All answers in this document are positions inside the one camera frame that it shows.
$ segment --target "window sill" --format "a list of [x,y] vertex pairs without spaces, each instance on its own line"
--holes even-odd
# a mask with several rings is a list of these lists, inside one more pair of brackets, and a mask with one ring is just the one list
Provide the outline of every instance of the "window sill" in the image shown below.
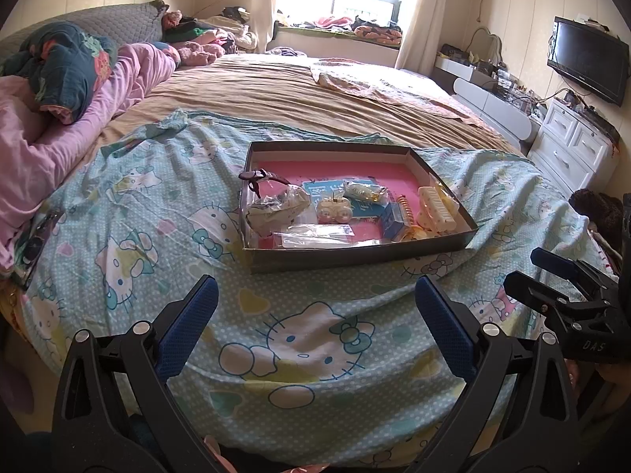
[[298,28],[295,26],[279,26],[278,31],[284,32],[284,33],[290,33],[290,34],[304,35],[308,37],[323,37],[326,39],[332,39],[335,37],[337,39],[359,41],[362,43],[370,43],[376,46],[381,46],[383,48],[388,48],[390,50],[398,50],[401,47],[400,45],[385,45],[382,43],[378,43],[374,39],[364,39],[363,37],[358,37],[351,32],[348,32],[348,33],[334,32],[334,31],[328,31],[328,30],[318,30],[316,28]]

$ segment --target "blue package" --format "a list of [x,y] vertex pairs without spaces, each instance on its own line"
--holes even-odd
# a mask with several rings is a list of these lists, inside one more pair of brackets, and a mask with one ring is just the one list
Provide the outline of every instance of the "blue package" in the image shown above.
[[397,235],[405,227],[405,220],[401,212],[401,206],[396,202],[389,202],[388,206],[381,214],[381,227],[383,228],[384,238],[394,240]]

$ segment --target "cardboard box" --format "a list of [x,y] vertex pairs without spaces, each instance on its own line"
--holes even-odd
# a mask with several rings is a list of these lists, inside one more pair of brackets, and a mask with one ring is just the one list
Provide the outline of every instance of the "cardboard box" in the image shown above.
[[[339,172],[354,172],[354,167],[358,169],[357,172],[354,172],[353,177],[355,178],[374,177],[371,172],[365,171],[371,166],[376,171],[380,171],[380,169],[390,171],[391,177],[392,173],[405,169],[409,171],[408,175],[411,173],[413,176],[416,189],[419,186],[428,186],[430,175],[440,181],[438,175],[410,147],[354,142],[278,141],[251,143],[245,163],[246,171],[264,168],[277,175],[285,176],[283,172],[279,172],[279,169],[283,170],[283,165],[293,166],[293,169],[297,165],[298,168],[305,170],[307,173],[305,175],[308,175],[308,172],[313,171],[315,167],[322,166],[332,174],[328,179],[341,179],[337,177],[340,175]],[[248,184],[244,182],[241,187],[239,232],[252,272],[314,270],[334,266],[382,263],[457,251],[464,249],[478,231],[478,225],[460,204],[459,215],[456,217],[456,231],[443,237],[332,249],[253,248],[250,244],[257,241],[256,233],[250,229],[245,221],[245,208],[248,203],[254,200],[254,197]],[[418,205],[416,190],[413,193],[412,189],[409,190],[409,195],[406,194],[406,197],[410,203],[416,199],[416,205]]]

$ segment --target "screw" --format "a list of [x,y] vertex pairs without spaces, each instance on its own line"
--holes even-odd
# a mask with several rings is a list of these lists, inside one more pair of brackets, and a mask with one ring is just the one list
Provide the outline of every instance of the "screw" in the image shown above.
[[134,334],[145,334],[150,328],[151,326],[148,322],[138,322],[134,326]]
[[500,328],[495,324],[484,324],[482,331],[484,331],[484,334],[488,334],[489,336],[497,336],[500,333]]
[[545,341],[545,343],[547,343],[548,345],[554,345],[556,343],[556,338],[551,332],[544,332],[541,336],[541,339]]
[[89,337],[90,337],[90,332],[89,330],[86,330],[86,329],[81,329],[80,331],[78,331],[77,334],[75,334],[75,340],[78,341],[78,343],[83,343]]

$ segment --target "blue gripper pad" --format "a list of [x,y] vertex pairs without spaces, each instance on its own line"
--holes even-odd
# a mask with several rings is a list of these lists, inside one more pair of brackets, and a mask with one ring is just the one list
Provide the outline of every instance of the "blue gripper pad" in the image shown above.
[[533,249],[530,253],[532,265],[538,266],[548,272],[559,276],[567,281],[572,281],[578,276],[578,268],[573,261],[566,260],[561,256],[548,252],[541,247]]
[[200,339],[206,324],[217,309],[219,287],[212,277],[195,292],[189,303],[160,341],[156,373],[161,382],[180,374]]
[[428,277],[423,276],[416,281],[414,297],[416,307],[451,372],[465,382],[471,382],[478,369],[474,362],[474,344],[465,328]]

